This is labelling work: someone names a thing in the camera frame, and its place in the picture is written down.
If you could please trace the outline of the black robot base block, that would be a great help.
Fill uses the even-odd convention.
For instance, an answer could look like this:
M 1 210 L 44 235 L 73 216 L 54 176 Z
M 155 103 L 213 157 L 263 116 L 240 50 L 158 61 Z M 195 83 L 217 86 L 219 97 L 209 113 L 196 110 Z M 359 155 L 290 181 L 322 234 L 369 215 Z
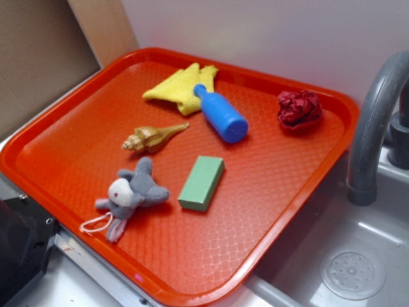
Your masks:
M 47 272 L 58 222 L 28 196 L 1 201 L 1 306 Z

